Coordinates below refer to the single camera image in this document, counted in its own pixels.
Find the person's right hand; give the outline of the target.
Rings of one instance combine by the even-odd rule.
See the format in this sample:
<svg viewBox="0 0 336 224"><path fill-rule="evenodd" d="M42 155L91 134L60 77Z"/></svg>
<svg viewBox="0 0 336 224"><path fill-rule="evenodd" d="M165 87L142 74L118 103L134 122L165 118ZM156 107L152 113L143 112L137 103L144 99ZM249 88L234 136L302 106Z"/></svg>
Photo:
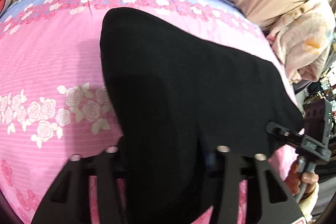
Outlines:
<svg viewBox="0 0 336 224"><path fill-rule="evenodd" d="M313 173L299 173L298 172L298 163L294 162L289 170L288 176L285 179L285 184L288 186L292 195L299 194L301 184L306 185L305 194L302 197L307 198L310 196L317 185L319 180L318 174Z"/></svg>

